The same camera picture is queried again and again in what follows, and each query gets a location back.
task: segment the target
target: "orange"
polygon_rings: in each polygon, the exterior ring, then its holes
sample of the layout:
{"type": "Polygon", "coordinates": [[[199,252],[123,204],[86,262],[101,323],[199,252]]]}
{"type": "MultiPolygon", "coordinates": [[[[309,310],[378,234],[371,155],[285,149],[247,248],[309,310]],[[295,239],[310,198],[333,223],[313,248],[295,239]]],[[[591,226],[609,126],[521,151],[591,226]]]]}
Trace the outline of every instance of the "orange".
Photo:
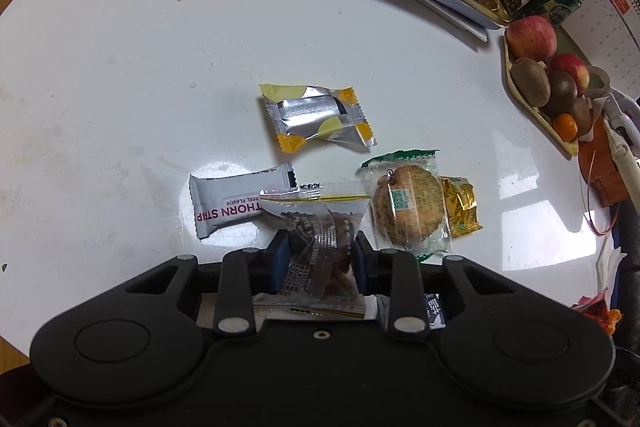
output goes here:
{"type": "Polygon", "coordinates": [[[574,117],[564,112],[554,118],[554,131],[565,142],[571,142],[578,134],[578,124],[574,117]]]}

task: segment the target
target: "green box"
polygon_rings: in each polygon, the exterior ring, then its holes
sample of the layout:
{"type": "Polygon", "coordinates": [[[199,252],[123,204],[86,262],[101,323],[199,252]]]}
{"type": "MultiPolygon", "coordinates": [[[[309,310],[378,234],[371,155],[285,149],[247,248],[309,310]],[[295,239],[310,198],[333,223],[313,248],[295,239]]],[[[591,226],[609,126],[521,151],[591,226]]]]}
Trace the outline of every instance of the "green box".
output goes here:
{"type": "Polygon", "coordinates": [[[529,0],[514,13],[513,19],[521,19],[529,15],[542,15],[553,26],[558,26],[581,4],[582,0],[529,0]]]}

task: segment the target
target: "red packet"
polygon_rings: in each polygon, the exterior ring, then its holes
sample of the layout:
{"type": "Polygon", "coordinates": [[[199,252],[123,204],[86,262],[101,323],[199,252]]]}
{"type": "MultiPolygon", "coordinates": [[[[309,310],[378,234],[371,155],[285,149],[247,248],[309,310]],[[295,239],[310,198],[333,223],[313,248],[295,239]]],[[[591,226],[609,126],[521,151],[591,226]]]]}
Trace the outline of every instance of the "red packet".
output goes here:
{"type": "Polygon", "coordinates": [[[572,310],[593,319],[608,335],[613,335],[616,324],[622,320],[622,312],[617,309],[609,310],[604,299],[606,290],[601,291],[595,297],[580,297],[577,304],[571,306],[572,310]]]}

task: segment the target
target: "cracker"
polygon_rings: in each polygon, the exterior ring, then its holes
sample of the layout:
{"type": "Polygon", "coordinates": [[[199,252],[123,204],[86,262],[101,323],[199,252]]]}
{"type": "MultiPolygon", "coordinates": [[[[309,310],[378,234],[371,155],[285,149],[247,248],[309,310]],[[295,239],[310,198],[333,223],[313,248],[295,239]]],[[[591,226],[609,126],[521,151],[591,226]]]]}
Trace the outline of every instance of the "cracker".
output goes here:
{"type": "Polygon", "coordinates": [[[377,226],[389,241],[409,248],[426,240],[445,216],[440,181],[417,165],[382,176],[373,197],[377,226]]]}

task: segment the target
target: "orange wire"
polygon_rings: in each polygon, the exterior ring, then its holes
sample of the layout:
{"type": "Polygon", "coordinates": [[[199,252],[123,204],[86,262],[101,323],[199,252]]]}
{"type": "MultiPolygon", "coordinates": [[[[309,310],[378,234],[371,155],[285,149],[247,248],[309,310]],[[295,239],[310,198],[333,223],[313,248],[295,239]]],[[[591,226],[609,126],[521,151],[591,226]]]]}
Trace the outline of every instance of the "orange wire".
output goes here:
{"type": "MultiPolygon", "coordinates": [[[[593,232],[598,237],[602,237],[603,235],[607,235],[607,233],[611,232],[616,222],[618,221],[618,214],[620,214],[620,203],[618,203],[618,207],[616,208],[616,213],[611,218],[611,224],[607,227],[607,230],[604,230],[602,232],[598,230],[596,228],[596,225],[593,222],[593,219],[591,219],[591,205],[589,204],[589,189],[591,188],[591,171],[593,169],[593,161],[595,157],[596,157],[596,153],[594,152],[593,156],[591,157],[591,165],[589,166],[589,175],[587,176],[587,205],[586,205],[585,211],[587,213],[587,223],[589,224],[591,232],[593,232]]],[[[582,179],[584,179],[584,174],[582,173],[582,166],[580,165],[579,160],[578,160],[578,170],[580,171],[580,175],[582,176],[582,179]]],[[[580,194],[582,195],[582,183],[580,183],[580,194]]],[[[582,207],[584,208],[584,195],[582,195],[582,207]]]]}

